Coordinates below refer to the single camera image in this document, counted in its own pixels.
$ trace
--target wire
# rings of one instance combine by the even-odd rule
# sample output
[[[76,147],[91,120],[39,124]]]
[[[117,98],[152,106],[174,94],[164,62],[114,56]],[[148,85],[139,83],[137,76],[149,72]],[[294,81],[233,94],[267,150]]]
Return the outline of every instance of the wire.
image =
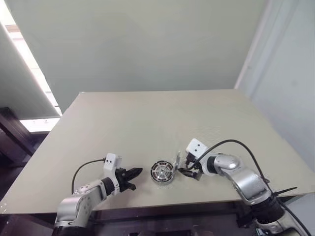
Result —
[[[263,179],[263,181],[265,182],[265,184],[267,185],[267,187],[268,187],[269,190],[271,191],[271,194],[272,194],[273,196],[276,196],[276,194],[275,194],[275,193],[272,191],[272,189],[270,188],[270,186],[269,186],[269,184],[268,184],[269,180],[265,178],[265,176],[264,176],[264,174],[263,174],[263,172],[262,172],[262,170],[261,170],[261,168],[260,168],[260,166],[259,166],[259,164],[258,164],[258,162],[257,162],[257,160],[256,160],[256,158],[255,158],[255,156],[254,156],[254,154],[252,153],[252,151],[251,151],[244,143],[242,143],[242,142],[240,142],[240,141],[238,141],[238,140],[235,140],[235,139],[223,140],[223,141],[221,141],[221,142],[219,142],[219,143],[213,145],[213,146],[210,147],[208,150],[206,150],[206,151],[194,162],[194,164],[193,164],[192,166],[190,166],[189,168],[187,168],[187,170],[191,170],[192,168],[194,168],[194,167],[200,162],[200,160],[201,160],[205,155],[207,155],[207,154],[208,154],[209,152],[211,152],[213,149],[215,149],[215,148],[217,148],[218,146],[221,146],[222,144],[225,144],[225,143],[237,143],[237,144],[243,146],[243,147],[248,151],[248,153],[251,155],[252,160],[254,161],[254,163],[255,163],[255,165],[256,165],[258,171],[259,171],[259,174],[260,174],[261,178]],[[293,218],[299,223],[299,225],[304,229],[304,231],[306,232],[306,234],[307,234],[308,236],[312,236],[311,233],[308,231],[308,229],[305,227],[305,225],[300,221],[300,219],[299,219],[279,198],[277,198],[277,201],[279,202],[279,204],[280,204],[285,210],[287,210],[287,211],[292,215],[292,217],[293,217]]]
[[[98,161],[105,161],[105,160],[106,160],[106,158],[99,159],[99,160],[94,160],[94,161],[88,161],[88,162],[84,163],[82,166],[80,166],[80,167],[76,170],[76,172],[74,173],[74,175],[73,175],[73,177],[72,177],[71,194],[73,194],[73,192],[74,192],[74,181],[75,181],[75,177],[77,176],[79,170],[80,170],[82,167],[84,167],[84,166],[86,166],[86,165],[88,165],[88,164],[91,164],[91,163],[94,163],[94,162],[98,162]]]
[[[210,147],[208,150],[206,150],[195,162],[192,166],[190,166],[189,168],[187,168],[187,170],[191,170],[192,168],[194,168],[199,162],[200,160],[205,156],[207,155],[209,152],[211,152],[213,149],[217,148],[218,146],[221,146],[222,144],[226,144],[226,143],[237,143],[239,145],[241,145],[242,147],[244,147],[246,149],[246,151],[251,155],[252,157],[252,160],[254,161],[258,171],[259,171],[259,174],[261,176],[261,178],[265,181],[265,182],[268,182],[269,180],[267,180],[254,156],[254,154],[252,153],[252,151],[244,144],[242,143],[241,141],[238,141],[238,140],[235,140],[235,139],[227,139],[227,140],[223,140],[221,142],[218,142],[217,144],[214,144],[212,147]]]

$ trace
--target beige table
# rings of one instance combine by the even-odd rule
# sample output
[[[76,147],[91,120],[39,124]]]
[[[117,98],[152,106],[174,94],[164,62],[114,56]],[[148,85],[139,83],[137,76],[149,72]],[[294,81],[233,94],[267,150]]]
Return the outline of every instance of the beige table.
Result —
[[[247,144],[274,190],[297,186],[287,195],[314,192],[315,174],[240,92],[199,90],[82,93],[65,112],[0,203],[2,213],[55,212],[70,195],[71,179],[82,163],[108,152],[123,157],[125,168],[142,167],[137,190],[109,197],[98,209],[147,207],[239,200],[223,177],[201,181],[178,173],[160,187],[150,178],[157,160],[173,161],[192,138],[207,145],[224,139]],[[217,149],[255,166],[237,144]],[[102,176],[102,163],[79,172],[75,187]]]

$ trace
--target window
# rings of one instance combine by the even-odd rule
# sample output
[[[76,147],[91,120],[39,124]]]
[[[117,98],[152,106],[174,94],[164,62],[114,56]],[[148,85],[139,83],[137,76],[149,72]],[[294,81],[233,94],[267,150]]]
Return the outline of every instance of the window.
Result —
[[[4,27],[7,29],[7,32],[21,54],[23,60],[25,61],[26,65],[30,68],[32,74],[34,75],[34,78],[36,79],[39,87],[41,90],[46,94],[48,100],[51,102],[51,104],[55,107],[56,111],[60,116],[62,116],[60,107],[50,90],[50,87],[46,81],[45,75],[39,68],[33,54],[31,53],[26,41],[24,40],[20,29],[16,25],[13,17],[11,16],[11,13],[9,9],[7,8],[4,0],[0,0],[0,22],[4,25]],[[37,120],[22,120],[21,123],[30,131],[30,132],[36,132],[36,131],[50,131],[55,124],[58,122],[59,118],[53,118],[53,119],[37,119]]]

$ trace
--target white wall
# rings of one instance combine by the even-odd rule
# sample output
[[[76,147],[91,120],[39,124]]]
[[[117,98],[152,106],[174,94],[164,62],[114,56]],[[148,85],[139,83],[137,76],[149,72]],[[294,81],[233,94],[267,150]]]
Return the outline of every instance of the white wall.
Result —
[[[0,107],[9,107],[19,119],[59,116],[1,24]]]
[[[62,111],[81,91],[232,89],[265,0],[6,0]]]
[[[271,4],[270,19],[276,17],[272,24],[267,21],[257,53],[246,65],[238,88],[314,171],[315,1]],[[315,235],[315,195],[289,206]]]

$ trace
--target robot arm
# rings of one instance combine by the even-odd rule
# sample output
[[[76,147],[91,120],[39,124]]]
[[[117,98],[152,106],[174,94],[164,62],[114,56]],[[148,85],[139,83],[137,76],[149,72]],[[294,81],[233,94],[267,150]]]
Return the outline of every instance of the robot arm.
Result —
[[[117,195],[126,189],[135,190],[129,183],[137,177],[142,168],[119,168],[121,158],[109,153],[104,162],[103,179],[95,180],[75,190],[72,196],[65,198],[58,206],[53,236],[86,236],[86,226],[92,210],[109,195]]]
[[[208,150],[207,146],[193,139],[186,149],[187,168],[180,168],[179,171],[196,180],[199,180],[202,174],[208,176],[219,174],[227,177],[243,202],[251,207],[258,227],[265,232],[270,234],[287,232],[291,235],[292,231],[287,230],[294,229],[301,236],[308,235],[289,212],[281,207],[265,181],[253,170],[247,168],[240,158],[221,153],[207,153],[197,163],[197,158],[201,157],[206,150]],[[189,170],[191,163],[195,165],[193,169],[197,172]]]

